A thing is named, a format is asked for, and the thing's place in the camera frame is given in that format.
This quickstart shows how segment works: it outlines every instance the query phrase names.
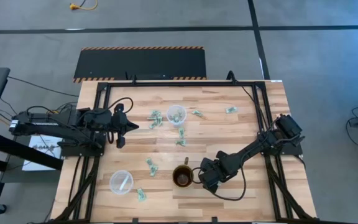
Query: clear plastic cup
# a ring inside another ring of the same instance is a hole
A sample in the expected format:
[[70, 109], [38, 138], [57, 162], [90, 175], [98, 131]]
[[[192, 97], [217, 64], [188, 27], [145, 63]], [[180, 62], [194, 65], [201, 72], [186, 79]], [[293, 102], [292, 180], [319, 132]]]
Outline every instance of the clear plastic cup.
[[131, 191], [133, 186], [134, 178], [132, 174], [126, 170], [119, 170], [110, 178], [110, 189], [115, 194], [124, 195]]
[[[175, 122], [173, 120], [173, 116], [180, 113], [182, 116], [178, 120], [178, 122]], [[175, 127], [180, 127], [186, 120], [187, 112], [186, 109], [180, 105], [172, 105], [169, 107], [167, 111], [167, 119], [169, 122], [171, 122]]]

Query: white paper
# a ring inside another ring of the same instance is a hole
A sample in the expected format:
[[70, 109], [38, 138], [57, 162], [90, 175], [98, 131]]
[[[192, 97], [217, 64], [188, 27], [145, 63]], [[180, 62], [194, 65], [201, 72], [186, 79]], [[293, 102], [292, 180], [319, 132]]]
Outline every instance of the white paper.
[[[31, 136], [29, 147], [59, 159], [61, 149], [60, 149], [60, 146], [58, 146], [57, 142], [62, 141], [62, 138], [56, 138], [56, 137], [45, 136], [45, 135], [41, 135], [41, 136], [42, 136], [42, 139], [40, 136]], [[23, 165], [25, 165], [29, 162], [30, 161], [25, 160]], [[54, 169], [31, 162], [31, 163], [23, 166], [22, 170], [23, 171], [38, 171], [38, 170], [54, 170]]]

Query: brown mug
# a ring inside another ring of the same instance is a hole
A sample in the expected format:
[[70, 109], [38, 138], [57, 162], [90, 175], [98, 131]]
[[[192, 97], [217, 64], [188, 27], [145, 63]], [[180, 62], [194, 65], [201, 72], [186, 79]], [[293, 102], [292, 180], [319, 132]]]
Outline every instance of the brown mug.
[[189, 157], [186, 157], [185, 163], [176, 167], [172, 172], [172, 180], [180, 188], [187, 188], [193, 183], [193, 172], [187, 163], [189, 163]]

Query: black table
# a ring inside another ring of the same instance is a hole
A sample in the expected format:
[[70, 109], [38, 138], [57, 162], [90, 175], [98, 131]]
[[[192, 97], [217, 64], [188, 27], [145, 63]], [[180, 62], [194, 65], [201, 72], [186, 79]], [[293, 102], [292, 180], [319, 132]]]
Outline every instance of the black table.
[[[8, 68], [0, 68], [0, 98], [5, 89], [9, 72]], [[0, 136], [0, 151], [8, 154], [5, 161], [0, 161], [0, 196], [5, 183], [58, 180], [63, 161], [26, 146], [29, 141], [30, 136], [14, 138], [14, 140]], [[25, 172], [19, 167], [12, 169], [22, 165], [24, 159], [55, 170]]]

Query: wooden table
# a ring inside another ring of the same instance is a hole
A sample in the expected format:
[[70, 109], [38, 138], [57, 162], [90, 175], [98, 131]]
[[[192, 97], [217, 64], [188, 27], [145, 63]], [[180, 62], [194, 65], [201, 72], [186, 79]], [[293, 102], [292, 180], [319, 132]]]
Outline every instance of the wooden table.
[[[78, 108], [93, 107], [97, 83], [82, 84]], [[273, 119], [280, 113], [290, 113], [283, 83], [266, 81], [266, 86]], [[247, 191], [238, 202], [218, 199], [199, 184], [179, 189], [172, 182], [173, 169], [182, 164], [185, 157], [189, 157], [190, 167], [198, 167], [204, 157], [214, 159], [219, 150], [237, 152], [255, 140], [259, 130], [255, 106], [241, 87], [114, 87], [110, 96], [110, 103], [124, 96], [134, 100], [134, 107], [127, 116], [140, 128], [125, 135], [126, 145], [122, 149], [117, 149], [115, 143], [106, 145], [104, 156], [100, 159], [92, 222], [130, 222], [134, 217], [140, 222], [210, 222], [215, 216], [220, 222], [274, 220], [265, 162], [261, 155], [244, 164]], [[263, 105], [262, 97], [259, 96], [259, 99]], [[123, 103], [128, 109], [130, 102]], [[163, 126], [155, 129], [149, 129], [151, 122], [146, 120], [152, 110], [160, 110], [165, 116], [168, 107], [175, 104], [188, 110], [186, 147], [175, 145], [179, 134], [166, 117]], [[226, 114], [225, 108], [231, 106], [238, 107], [238, 113]], [[193, 110], [201, 111], [204, 118], [192, 115]], [[155, 177], [150, 176], [145, 162], [147, 157], [159, 166]], [[77, 157], [70, 157], [64, 162], [52, 218], [67, 205], [76, 161]], [[303, 164], [294, 156], [282, 156], [282, 161], [289, 191], [307, 213], [315, 216]], [[134, 188], [126, 195], [115, 195], [110, 191], [109, 180], [117, 170], [128, 170], [134, 178]], [[138, 202], [138, 188], [144, 190], [146, 201]], [[242, 177], [237, 175], [222, 184], [217, 194], [235, 198], [240, 196], [242, 188]], [[284, 217], [282, 195], [277, 191]], [[80, 218], [85, 215], [86, 199], [87, 193], [81, 204]]]

